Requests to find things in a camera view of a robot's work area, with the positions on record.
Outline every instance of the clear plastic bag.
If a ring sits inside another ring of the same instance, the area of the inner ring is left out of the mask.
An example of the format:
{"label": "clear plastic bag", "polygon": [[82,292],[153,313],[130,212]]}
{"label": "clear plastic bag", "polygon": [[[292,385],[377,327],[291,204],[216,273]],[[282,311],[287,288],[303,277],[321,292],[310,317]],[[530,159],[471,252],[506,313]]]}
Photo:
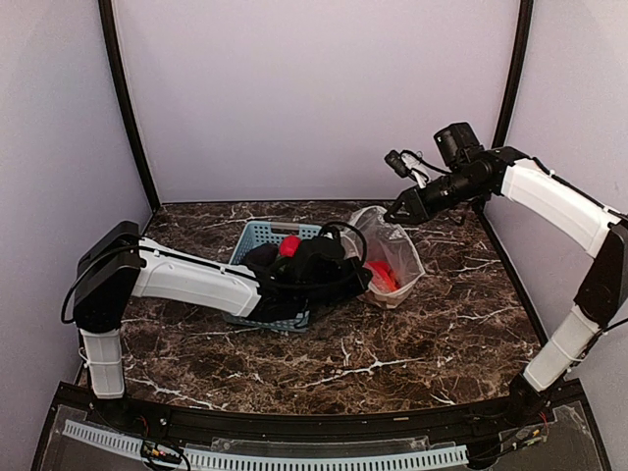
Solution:
{"label": "clear plastic bag", "polygon": [[[400,225],[386,223],[385,213],[382,206],[369,206],[353,213],[349,223],[366,238],[366,266],[373,272],[369,290],[360,298],[376,306],[394,309],[408,297],[425,270],[406,231]],[[354,233],[342,233],[342,244],[347,256],[361,256],[362,242]],[[388,276],[382,271],[386,265],[379,262],[386,262],[392,269]]]}

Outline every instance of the white vent strip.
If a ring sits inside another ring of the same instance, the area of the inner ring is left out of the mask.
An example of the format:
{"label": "white vent strip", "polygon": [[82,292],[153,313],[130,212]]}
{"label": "white vent strip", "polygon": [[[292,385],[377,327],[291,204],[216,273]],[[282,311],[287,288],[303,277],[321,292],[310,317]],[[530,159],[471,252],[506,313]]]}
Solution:
{"label": "white vent strip", "polygon": [[[141,459],[140,439],[96,429],[72,420],[66,421],[63,435],[120,456]],[[465,445],[358,458],[267,458],[188,448],[185,450],[185,456],[189,459],[192,469],[197,471],[427,471],[446,469],[469,462]]]}

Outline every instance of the white panel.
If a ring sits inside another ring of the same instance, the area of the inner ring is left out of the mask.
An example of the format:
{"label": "white panel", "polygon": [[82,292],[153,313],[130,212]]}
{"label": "white panel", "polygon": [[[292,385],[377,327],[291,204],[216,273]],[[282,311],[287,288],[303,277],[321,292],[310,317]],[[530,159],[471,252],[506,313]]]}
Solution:
{"label": "white panel", "polygon": [[165,201],[393,197],[384,156],[490,142],[518,1],[117,1]]}
{"label": "white panel", "polygon": [[149,208],[105,54],[98,5],[4,1],[0,13],[0,443],[28,469],[60,380],[79,366],[59,320],[82,254]]}
{"label": "white panel", "polygon": [[[537,155],[591,195],[628,210],[628,2],[535,2],[508,144]],[[531,212],[495,198],[490,216],[551,332],[590,266],[584,251]],[[625,317],[628,309],[618,317]],[[613,469],[628,469],[628,329],[578,367]]]}

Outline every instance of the basket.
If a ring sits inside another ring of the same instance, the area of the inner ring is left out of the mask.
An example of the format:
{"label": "basket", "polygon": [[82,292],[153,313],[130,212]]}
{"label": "basket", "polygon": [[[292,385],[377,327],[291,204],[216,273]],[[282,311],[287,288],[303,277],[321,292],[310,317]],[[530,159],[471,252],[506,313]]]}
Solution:
{"label": "basket", "polygon": [[[229,261],[229,264],[238,265],[249,250],[259,247],[264,243],[271,242],[279,245],[287,236],[299,236],[301,239],[312,238],[316,236],[320,230],[320,226],[314,226],[311,224],[250,221],[246,223],[244,231],[242,231],[242,235],[235,246],[234,254]],[[307,331],[309,317],[309,311],[305,311],[298,313],[294,319],[286,319],[275,322],[258,322],[249,321],[246,318],[223,313],[223,319],[230,324],[301,333]]]}

